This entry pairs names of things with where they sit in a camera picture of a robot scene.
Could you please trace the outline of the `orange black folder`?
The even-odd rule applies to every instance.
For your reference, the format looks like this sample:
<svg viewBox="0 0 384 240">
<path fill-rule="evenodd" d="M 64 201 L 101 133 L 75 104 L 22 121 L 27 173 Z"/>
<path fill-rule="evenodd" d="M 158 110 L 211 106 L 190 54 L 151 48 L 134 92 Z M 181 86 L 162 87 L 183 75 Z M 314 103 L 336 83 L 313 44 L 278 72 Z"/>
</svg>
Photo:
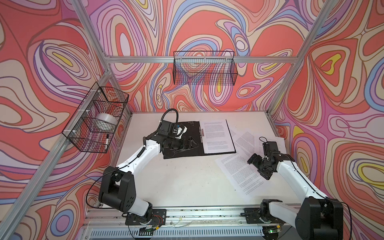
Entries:
<svg viewBox="0 0 384 240">
<path fill-rule="evenodd" d="M 177 150 L 164 149 L 164 159 L 236 153 L 226 120 L 180 122 L 179 126 L 187 128 L 180 138 L 180 148 Z"/>
</svg>

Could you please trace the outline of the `printed paper sheet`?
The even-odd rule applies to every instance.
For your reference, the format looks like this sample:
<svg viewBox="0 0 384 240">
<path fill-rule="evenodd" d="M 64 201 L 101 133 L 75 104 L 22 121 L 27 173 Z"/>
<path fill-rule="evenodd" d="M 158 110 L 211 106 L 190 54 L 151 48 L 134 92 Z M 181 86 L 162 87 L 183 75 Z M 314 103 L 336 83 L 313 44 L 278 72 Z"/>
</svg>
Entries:
<svg viewBox="0 0 384 240">
<path fill-rule="evenodd" d="M 205 155 L 236 152 L 227 120 L 200 121 L 200 129 Z"/>
<path fill-rule="evenodd" d="M 286 154 L 286 144 L 284 138 L 281 137 L 267 137 L 267 136 L 254 136 L 249 131 L 235 132 L 231 131 L 232 138 L 234 140 L 235 148 L 237 152 L 244 153 L 248 157 L 256 153 L 264 156 L 263 143 L 264 142 L 276 142 L 278 145 L 278 151 Z"/>
<path fill-rule="evenodd" d="M 258 195 L 264 187 L 264 179 L 256 168 L 247 163 L 248 156 L 243 152 L 224 155 L 215 160 L 220 170 L 227 177 L 235 191 L 244 199 L 251 199 Z"/>
</svg>

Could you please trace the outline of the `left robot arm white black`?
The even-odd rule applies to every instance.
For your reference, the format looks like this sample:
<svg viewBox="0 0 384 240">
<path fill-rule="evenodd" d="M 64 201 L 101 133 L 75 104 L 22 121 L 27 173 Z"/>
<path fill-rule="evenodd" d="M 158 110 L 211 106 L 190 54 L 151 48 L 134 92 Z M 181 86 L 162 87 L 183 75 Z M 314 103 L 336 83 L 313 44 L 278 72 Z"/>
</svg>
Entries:
<svg viewBox="0 0 384 240">
<path fill-rule="evenodd" d="M 151 134 L 143 146 L 117 167 L 107 167 L 102 176 L 99 202 L 124 214 L 137 216 L 143 222 L 153 217 L 152 204 L 137 197 L 135 177 L 164 150 L 179 153 L 193 150 L 199 144 L 192 137 L 173 138 Z"/>
</svg>

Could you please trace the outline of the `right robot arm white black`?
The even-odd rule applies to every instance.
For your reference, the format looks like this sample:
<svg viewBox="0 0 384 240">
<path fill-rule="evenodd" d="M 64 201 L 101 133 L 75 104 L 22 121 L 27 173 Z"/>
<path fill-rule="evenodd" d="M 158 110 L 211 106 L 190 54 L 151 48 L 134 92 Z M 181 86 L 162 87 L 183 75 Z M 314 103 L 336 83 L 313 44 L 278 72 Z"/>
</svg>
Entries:
<svg viewBox="0 0 384 240">
<path fill-rule="evenodd" d="M 303 240 L 343 239 L 342 202 L 327 197 L 310 182 L 294 159 L 279 151 L 276 142 L 264 142 L 263 151 L 263 157 L 253 154 L 247 163 L 256 167 L 265 180 L 270 180 L 274 173 L 280 174 L 301 201 L 301 207 L 295 209 L 281 200 L 264 199 L 258 209 L 245 209 L 243 216 L 247 222 L 284 222 L 294 227 Z"/>
</svg>

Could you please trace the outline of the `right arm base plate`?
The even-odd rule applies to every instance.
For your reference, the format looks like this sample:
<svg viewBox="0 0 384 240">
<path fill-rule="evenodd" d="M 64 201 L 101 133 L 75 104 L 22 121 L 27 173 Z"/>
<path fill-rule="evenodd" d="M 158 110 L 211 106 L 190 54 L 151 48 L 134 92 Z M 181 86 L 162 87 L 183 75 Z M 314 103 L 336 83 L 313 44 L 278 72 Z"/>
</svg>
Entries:
<svg viewBox="0 0 384 240">
<path fill-rule="evenodd" d="M 240 213 L 240 216 L 246 218 L 247 224 L 285 224 L 284 221 L 273 217 L 264 210 L 260 210 L 260 208 L 244 208 L 243 212 Z"/>
</svg>

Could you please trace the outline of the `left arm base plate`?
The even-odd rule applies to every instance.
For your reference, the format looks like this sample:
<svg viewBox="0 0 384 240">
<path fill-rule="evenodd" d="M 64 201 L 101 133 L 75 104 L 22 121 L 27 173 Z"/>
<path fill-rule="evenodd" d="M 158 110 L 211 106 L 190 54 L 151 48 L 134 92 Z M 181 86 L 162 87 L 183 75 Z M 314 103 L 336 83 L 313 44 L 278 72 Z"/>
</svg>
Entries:
<svg viewBox="0 0 384 240">
<path fill-rule="evenodd" d="M 126 215 L 125 225 L 160 227 L 166 223 L 166 216 L 166 209 L 149 209 L 144 216 L 128 213 Z"/>
</svg>

